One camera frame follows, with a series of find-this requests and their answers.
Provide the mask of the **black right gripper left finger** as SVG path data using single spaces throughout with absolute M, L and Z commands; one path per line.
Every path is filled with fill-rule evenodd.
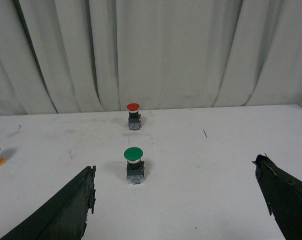
M 96 166 L 87 166 L 39 209 L 4 235 L 6 240 L 80 240 L 94 212 Z

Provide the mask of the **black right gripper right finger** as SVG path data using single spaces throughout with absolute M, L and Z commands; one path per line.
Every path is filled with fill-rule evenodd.
M 268 212 L 286 240 L 302 240 L 302 181 L 278 168 L 268 156 L 253 161 Z

